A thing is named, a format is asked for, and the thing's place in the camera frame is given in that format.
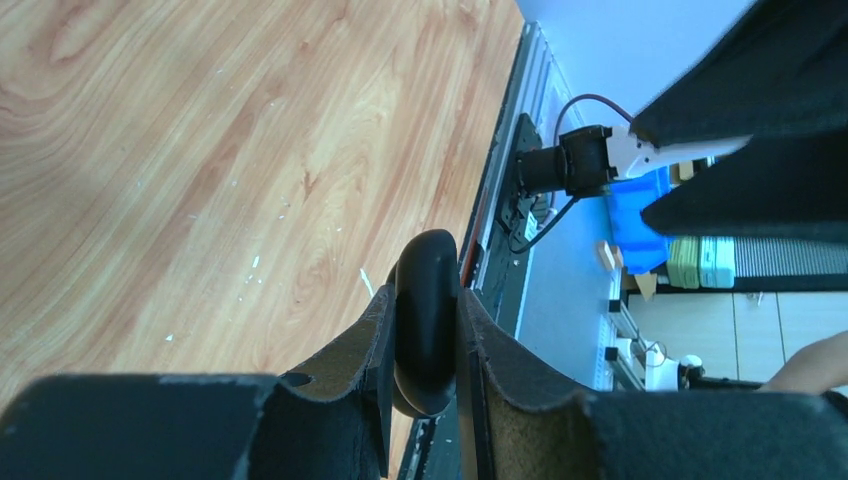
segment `power cord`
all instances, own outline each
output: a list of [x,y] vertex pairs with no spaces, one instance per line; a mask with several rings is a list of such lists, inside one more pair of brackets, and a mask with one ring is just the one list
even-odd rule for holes
[[[595,100],[597,102],[601,102],[604,105],[615,110],[615,112],[618,113],[619,115],[621,115],[622,118],[627,120],[628,123],[633,123],[633,116],[630,115],[629,113],[627,113],[627,110],[621,108],[621,106],[619,104],[615,103],[614,101],[610,100],[609,98],[607,98],[603,95],[598,95],[596,93],[584,93],[584,94],[581,94],[581,95],[577,95],[576,97],[574,97],[571,100],[569,100],[568,102],[566,102],[566,104],[562,107],[562,110],[560,110],[560,112],[559,112],[559,116],[557,117],[556,125],[554,126],[554,140],[553,140],[554,146],[557,144],[557,141],[559,141],[559,130],[560,130],[560,128],[562,128],[562,121],[565,119],[565,113],[568,111],[569,108],[571,108],[572,105],[574,105],[575,103],[582,101],[582,100]],[[542,230],[540,230],[536,234],[536,236],[534,236],[533,239],[530,240],[526,245],[524,245],[520,248],[517,248],[517,249],[513,247],[513,244],[514,244],[513,240],[515,238],[515,234],[513,233],[512,235],[509,236],[509,240],[507,241],[507,244],[509,245],[509,251],[516,254],[516,255],[520,255],[522,253],[527,252],[531,248],[533,248],[537,243],[539,243],[540,240],[542,240],[542,238],[544,238],[545,235],[548,234],[548,232],[551,231],[551,229],[560,220],[562,220],[562,217],[565,216],[565,214],[571,209],[571,207],[574,206],[574,204],[577,203],[578,200],[579,200],[579,198],[577,198],[577,197],[571,197],[571,199],[568,200],[568,203],[565,204],[565,206],[562,208],[562,210],[557,212],[556,208],[554,207],[555,201],[556,201],[556,192],[551,192],[551,200],[550,200],[550,204],[549,204],[550,208],[548,208],[548,215],[545,216],[545,219],[542,220],[542,223],[540,224],[541,227],[542,227]]]

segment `skin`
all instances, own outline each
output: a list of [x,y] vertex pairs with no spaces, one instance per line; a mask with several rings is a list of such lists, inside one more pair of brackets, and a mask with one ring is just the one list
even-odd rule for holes
[[848,385],[848,331],[799,350],[760,391],[820,395],[844,385]]

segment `wood grain surface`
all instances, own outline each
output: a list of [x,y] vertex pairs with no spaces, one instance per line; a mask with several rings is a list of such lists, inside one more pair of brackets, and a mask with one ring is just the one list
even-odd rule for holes
[[461,241],[521,26],[511,0],[0,3],[0,405],[313,354],[360,269]]

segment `light blue container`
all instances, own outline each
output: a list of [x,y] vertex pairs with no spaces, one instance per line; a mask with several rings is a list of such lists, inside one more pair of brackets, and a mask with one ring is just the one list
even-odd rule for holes
[[610,185],[607,197],[612,238],[621,249],[624,266],[634,275],[648,273],[670,255],[670,238],[658,235],[642,221],[641,212],[671,190],[668,168]]

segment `white scrap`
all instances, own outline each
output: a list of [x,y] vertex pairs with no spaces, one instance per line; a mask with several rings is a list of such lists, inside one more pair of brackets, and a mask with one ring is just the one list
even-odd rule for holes
[[374,298],[374,287],[371,286],[371,280],[368,280],[368,274],[365,273],[364,268],[359,269],[359,276],[362,278],[362,281],[365,282],[365,288],[368,289],[368,295],[370,295],[371,298]]

